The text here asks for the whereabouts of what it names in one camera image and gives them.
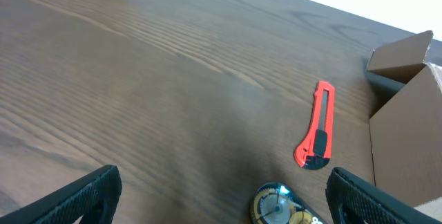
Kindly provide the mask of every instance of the cardboard box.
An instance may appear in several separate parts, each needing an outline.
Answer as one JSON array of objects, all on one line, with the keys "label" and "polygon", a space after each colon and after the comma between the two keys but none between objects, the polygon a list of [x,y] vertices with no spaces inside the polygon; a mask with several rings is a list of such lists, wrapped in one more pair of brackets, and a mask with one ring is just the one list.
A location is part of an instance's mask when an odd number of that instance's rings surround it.
[{"label": "cardboard box", "polygon": [[412,207],[442,196],[442,67],[432,32],[377,48],[367,70],[407,83],[369,120],[376,186]]}]

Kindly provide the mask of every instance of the wooden tabletop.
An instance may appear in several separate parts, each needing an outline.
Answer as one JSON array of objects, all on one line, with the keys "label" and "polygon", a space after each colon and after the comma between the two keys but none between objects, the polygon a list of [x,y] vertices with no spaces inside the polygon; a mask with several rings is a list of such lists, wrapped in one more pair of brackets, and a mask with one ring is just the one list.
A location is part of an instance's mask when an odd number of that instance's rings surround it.
[{"label": "wooden tabletop", "polygon": [[[374,182],[367,61],[408,35],[308,0],[0,0],[0,215],[113,164],[115,223],[246,223],[269,181],[331,222],[333,167]],[[319,80],[333,151],[307,171]]]}]

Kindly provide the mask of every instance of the textured black surface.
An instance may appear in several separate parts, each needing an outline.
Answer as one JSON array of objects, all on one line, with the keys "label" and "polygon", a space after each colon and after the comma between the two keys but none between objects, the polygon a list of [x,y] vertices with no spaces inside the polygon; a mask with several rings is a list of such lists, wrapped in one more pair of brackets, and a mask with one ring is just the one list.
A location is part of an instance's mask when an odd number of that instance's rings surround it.
[{"label": "textured black surface", "polygon": [[335,223],[440,223],[342,168],[333,169],[325,194]]},{"label": "textured black surface", "polygon": [[0,223],[112,222],[122,191],[118,168],[106,165],[44,198],[0,218]]}]

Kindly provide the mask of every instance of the wood grain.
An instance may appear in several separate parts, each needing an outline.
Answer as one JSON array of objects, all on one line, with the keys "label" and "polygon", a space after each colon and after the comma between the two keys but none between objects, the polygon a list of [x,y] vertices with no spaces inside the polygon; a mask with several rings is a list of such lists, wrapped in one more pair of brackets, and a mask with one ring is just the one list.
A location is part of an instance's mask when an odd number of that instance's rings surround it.
[{"label": "wood grain", "polygon": [[[0,0],[0,215],[114,164],[116,223],[247,222],[273,180],[331,221],[333,167],[374,181],[367,60],[408,35],[307,0]],[[306,171],[318,80],[334,147]]]}]

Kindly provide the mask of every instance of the red utility knife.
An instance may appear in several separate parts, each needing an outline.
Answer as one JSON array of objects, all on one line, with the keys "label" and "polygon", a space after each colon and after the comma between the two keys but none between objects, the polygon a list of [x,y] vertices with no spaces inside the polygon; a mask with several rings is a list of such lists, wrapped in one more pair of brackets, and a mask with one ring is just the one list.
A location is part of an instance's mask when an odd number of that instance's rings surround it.
[{"label": "red utility knife", "polygon": [[319,81],[314,97],[309,131],[294,152],[299,166],[311,170],[324,167],[332,156],[334,87]]}]

